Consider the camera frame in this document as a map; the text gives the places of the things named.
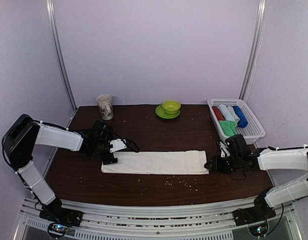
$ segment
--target white towel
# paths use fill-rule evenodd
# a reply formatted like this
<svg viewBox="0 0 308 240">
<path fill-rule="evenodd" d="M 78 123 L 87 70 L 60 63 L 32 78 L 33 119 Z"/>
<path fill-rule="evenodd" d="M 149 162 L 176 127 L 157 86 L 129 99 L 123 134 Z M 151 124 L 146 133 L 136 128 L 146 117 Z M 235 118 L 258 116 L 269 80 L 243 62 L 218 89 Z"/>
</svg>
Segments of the white towel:
<svg viewBox="0 0 308 240">
<path fill-rule="evenodd" d="M 229 110 L 224 104 L 219 105 L 218 108 L 222 112 L 225 120 L 232 121 L 232 122 L 235 121 L 234 117 L 232 116 L 232 114 L 229 112 Z"/>
<path fill-rule="evenodd" d="M 229 110 L 230 114 L 232 114 L 233 118 L 235 119 L 235 125 L 237 127 L 237 124 L 239 122 L 239 117 L 236 115 L 234 108 L 232 106 L 227 106 L 227 109 Z"/>
<path fill-rule="evenodd" d="M 103 173 L 110 174 L 160 174 L 160 175 L 202 175 L 208 174 L 204 168 L 205 151 L 143 151 L 139 153 L 115 152 L 118 163 L 102 165 Z"/>
</svg>

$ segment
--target dark brown tabletop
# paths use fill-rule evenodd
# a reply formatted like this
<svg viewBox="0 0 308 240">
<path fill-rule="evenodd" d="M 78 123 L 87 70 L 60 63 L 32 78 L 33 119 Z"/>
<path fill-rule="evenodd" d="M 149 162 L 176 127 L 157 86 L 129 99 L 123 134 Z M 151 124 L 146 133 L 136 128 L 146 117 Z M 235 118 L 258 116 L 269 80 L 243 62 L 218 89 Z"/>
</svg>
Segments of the dark brown tabletop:
<svg viewBox="0 0 308 240">
<path fill-rule="evenodd" d="M 117 105 L 106 123 L 122 138 L 136 142 L 141 151 L 204 150 L 217 154 L 219 137 L 207 105 L 182 105 L 175 119 L 161 119 L 156 105 Z M 96 106 L 78 109 L 70 130 L 91 128 L 101 120 Z M 91 204 L 117 206 L 178 206 L 206 204 L 252 197 L 272 187 L 266 171 L 247 172 L 246 180 L 227 174 L 142 175 L 102 173 L 97 155 L 59 149 L 47 174 L 47 182 L 61 198 Z M 243 178 L 242 170 L 231 174 Z"/>
</svg>

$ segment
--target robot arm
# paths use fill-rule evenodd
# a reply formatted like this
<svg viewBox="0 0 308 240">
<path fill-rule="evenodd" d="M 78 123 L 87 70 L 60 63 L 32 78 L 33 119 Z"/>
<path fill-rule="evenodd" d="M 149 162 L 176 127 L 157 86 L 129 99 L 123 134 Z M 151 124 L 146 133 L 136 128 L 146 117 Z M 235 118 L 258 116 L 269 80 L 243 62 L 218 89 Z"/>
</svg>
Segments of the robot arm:
<svg viewBox="0 0 308 240">
<path fill-rule="evenodd" d="M 295 169 L 305 174 L 286 184 L 271 188 L 264 198 L 270 208 L 308 197 L 308 145 L 303 147 L 270 149 L 260 153 L 258 165 L 261 170 Z"/>
<path fill-rule="evenodd" d="M 42 204 L 40 217 L 78 227 L 82 212 L 62 208 L 60 199 L 37 170 L 32 157 L 35 145 L 46 145 L 85 153 L 90 159 L 100 154 L 103 164 L 116 163 L 113 152 L 127 148 L 124 139 L 113 139 L 113 129 L 96 121 L 92 130 L 71 132 L 51 123 L 21 115 L 3 137 L 3 155 L 10 167 Z"/>
<path fill-rule="evenodd" d="M 297 179 L 264 190 L 254 200 L 254 207 L 234 211 L 237 226 L 274 217 L 274 207 L 308 197 L 308 145 L 283 149 L 266 147 L 251 152 L 243 136 L 235 135 L 226 139 L 226 147 L 230 151 L 230 156 L 214 156 L 206 167 L 226 174 L 236 169 L 304 171 L 304 175 Z"/>
</svg>

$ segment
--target green saucer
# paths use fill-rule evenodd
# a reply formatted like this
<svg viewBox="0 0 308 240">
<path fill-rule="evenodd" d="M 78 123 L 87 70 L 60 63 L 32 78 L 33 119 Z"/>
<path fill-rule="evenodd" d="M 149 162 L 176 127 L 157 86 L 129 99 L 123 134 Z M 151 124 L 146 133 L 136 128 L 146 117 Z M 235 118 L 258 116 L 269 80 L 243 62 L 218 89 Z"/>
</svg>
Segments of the green saucer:
<svg viewBox="0 0 308 240">
<path fill-rule="evenodd" d="M 180 115 L 180 110 L 178 110 L 178 112 L 175 114 L 167 114 L 165 113 L 163 106 L 159 105 L 156 108 L 156 114 L 163 119 L 174 119 L 175 117 L 178 117 L 178 115 Z"/>
</svg>

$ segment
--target lavender wall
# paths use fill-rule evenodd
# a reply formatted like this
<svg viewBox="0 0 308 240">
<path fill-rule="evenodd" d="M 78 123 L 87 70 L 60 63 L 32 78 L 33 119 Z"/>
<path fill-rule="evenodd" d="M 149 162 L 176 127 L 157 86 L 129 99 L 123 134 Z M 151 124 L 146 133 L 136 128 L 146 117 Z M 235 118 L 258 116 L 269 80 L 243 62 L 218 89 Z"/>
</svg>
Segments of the lavender wall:
<svg viewBox="0 0 308 240">
<path fill-rule="evenodd" d="M 0 240 L 11 239 L 28 194 L 1 153 L 2 136 L 22 113 L 62 125 L 72 114 L 44 0 L 0 1 Z M 42 171 L 51 149 L 39 150 L 34 158 Z"/>
<path fill-rule="evenodd" d="M 308 0 L 269 0 L 247 103 L 265 128 L 260 147 L 308 144 Z M 271 172 L 276 184 L 304 174 Z M 308 240 L 308 199 L 295 203 Z"/>
<path fill-rule="evenodd" d="M 258 1 L 56 0 L 74 96 L 95 105 L 237 98 Z"/>
</svg>

